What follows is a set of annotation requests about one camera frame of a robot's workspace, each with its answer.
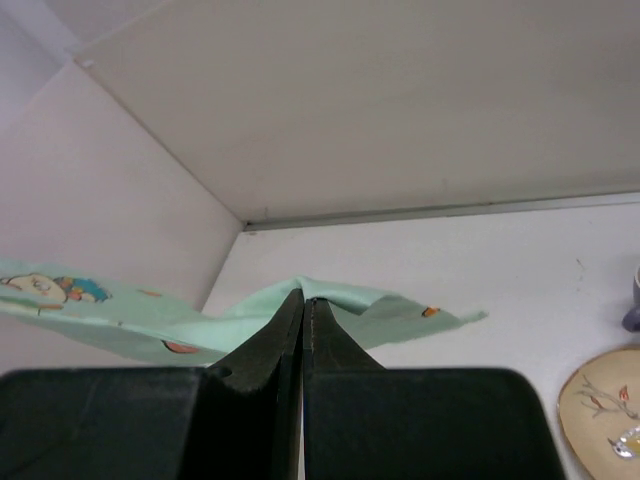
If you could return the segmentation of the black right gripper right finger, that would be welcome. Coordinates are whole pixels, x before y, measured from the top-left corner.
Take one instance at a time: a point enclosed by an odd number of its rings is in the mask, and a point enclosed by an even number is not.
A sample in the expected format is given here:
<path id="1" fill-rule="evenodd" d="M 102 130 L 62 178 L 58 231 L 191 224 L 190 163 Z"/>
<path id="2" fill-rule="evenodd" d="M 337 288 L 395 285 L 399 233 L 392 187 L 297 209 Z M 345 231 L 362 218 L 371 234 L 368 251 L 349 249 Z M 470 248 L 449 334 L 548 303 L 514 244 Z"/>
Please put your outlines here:
<path id="1" fill-rule="evenodd" d="M 325 299 L 303 320 L 308 479 L 562 479 L 541 401 L 503 368 L 386 369 Z"/>

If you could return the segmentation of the mint green cartoon cloth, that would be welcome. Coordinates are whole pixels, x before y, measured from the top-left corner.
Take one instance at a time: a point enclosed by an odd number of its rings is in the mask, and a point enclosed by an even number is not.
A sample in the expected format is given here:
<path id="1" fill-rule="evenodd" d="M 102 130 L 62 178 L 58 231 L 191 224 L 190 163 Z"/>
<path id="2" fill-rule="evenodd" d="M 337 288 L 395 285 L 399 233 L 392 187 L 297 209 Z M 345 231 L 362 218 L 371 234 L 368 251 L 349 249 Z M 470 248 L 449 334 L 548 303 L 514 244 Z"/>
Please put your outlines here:
<path id="1" fill-rule="evenodd" d="M 54 264 L 1 262 L 1 311 L 23 322 L 124 358 L 211 365 L 265 327 L 289 293 L 324 299 L 365 350 L 454 330 L 486 318 L 458 317 L 397 293 L 298 276 L 260 290 L 218 316 L 155 289 Z"/>

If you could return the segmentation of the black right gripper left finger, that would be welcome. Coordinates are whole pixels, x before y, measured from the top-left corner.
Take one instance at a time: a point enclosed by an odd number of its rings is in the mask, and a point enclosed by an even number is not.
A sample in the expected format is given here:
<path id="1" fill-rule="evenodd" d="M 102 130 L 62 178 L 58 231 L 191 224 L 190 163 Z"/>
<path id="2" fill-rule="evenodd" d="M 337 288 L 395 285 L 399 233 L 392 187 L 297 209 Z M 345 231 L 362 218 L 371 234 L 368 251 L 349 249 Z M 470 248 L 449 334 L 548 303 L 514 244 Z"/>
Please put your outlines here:
<path id="1" fill-rule="evenodd" d="M 294 479 L 304 298 L 213 365 L 14 371 L 5 479 Z"/>

